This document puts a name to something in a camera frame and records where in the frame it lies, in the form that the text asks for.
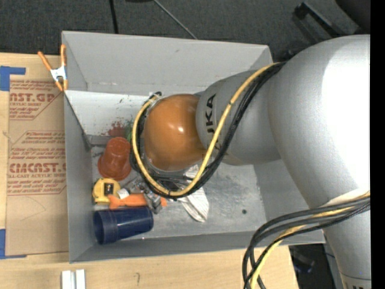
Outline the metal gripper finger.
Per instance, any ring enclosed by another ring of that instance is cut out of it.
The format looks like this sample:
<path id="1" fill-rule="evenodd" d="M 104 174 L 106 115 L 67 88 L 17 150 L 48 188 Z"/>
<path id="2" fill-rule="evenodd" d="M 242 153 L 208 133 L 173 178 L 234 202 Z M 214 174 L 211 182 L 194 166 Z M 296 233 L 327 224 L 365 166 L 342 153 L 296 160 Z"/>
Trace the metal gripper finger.
<path id="1" fill-rule="evenodd" d="M 146 193 L 146 183 L 143 181 L 131 181 L 127 183 L 125 189 L 129 194 L 143 194 Z"/>
<path id="2" fill-rule="evenodd" d="M 144 198 L 147 206 L 154 214 L 158 214 L 162 210 L 162 197 L 154 194 L 152 191 L 148 191 L 144 193 Z"/>

